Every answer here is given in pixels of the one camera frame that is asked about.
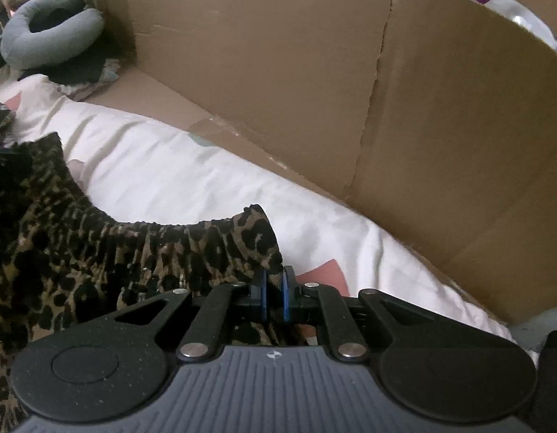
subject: metal rivet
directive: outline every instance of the metal rivet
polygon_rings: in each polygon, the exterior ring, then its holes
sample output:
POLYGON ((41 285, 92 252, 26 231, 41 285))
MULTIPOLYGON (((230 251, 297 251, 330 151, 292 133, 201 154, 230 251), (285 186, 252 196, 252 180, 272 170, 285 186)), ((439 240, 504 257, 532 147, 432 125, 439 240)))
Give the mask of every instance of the metal rivet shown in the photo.
POLYGON ((345 358, 360 358, 367 352, 367 348, 364 345, 350 342, 340 345, 338 352, 345 358))
POLYGON ((188 358, 198 358, 208 353, 208 346, 198 342, 192 342, 180 347, 180 353, 188 358))

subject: cardboard box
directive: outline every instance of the cardboard box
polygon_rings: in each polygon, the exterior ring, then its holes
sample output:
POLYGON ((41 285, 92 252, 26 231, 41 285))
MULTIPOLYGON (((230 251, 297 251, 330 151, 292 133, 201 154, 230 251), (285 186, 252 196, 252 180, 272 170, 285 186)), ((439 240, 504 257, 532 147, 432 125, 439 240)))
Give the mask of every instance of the cardboard box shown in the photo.
MULTIPOLYGON (((104 1, 136 62, 93 102, 351 206, 507 322, 557 305, 557 54, 524 29, 471 0, 104 1)), ((557 0, 519 1, 557 34, 557 0)))

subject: black device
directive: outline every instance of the black device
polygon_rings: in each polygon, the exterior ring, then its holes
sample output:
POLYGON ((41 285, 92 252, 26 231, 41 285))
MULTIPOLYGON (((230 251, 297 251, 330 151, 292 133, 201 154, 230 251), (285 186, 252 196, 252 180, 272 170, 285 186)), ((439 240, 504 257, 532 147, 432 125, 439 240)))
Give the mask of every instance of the black device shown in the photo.
POLYGON ((376 290, 345 298, 263 271, 178 289, 29 344, 12 367, 32 433, 528 433, 519 347, 376 290), (232 346, 243 322, 310 324, 318 346, 232 346))

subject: black textured surface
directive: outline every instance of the black textured surface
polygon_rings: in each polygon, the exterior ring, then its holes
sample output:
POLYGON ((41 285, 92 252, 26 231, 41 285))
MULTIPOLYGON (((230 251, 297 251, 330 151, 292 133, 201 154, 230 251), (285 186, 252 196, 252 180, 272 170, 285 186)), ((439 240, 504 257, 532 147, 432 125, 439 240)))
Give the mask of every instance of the black textured surface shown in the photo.
POLYGON ((166 356, 145 329, 86 323, 38 340, 12 366, 16 396, 29 412, 57 421, 103 421, 132 411, 167 376, 166 356), (89 350, 97 356, 86 364, 89 350))
POLYGON ((541 351, 538 378, 527 422, 538 433, 557 433, 557 330, 541 351))
POLYGON ((366 367, 328 358, 321 347, 227 346, 187 365, 153 404, 100 425, 32 417, 17 433, 532 433, 514 417, 489 425, 439 424, 399 407, 366 367))
POLYGON ((500 419, 532 395, 531 358, 509 340, 381 292, 361 291, 372 327, 392 343, 380 356, 380 379, 395 399, 439 421, 500 419))

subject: gray ribbed pad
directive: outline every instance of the gray ribbed pad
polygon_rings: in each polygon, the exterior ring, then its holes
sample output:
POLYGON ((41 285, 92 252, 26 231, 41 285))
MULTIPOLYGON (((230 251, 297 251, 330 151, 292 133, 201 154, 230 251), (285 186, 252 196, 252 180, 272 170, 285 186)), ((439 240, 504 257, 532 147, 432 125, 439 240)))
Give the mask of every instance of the gray ribbed pad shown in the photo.
POLYGON ((400 408, 368 370, 321 347, 226 347, 182 367, 152 405, 121 420, 73 427, 32 417, 18 433, 532 433, 514 417, 474 428, 400 408))

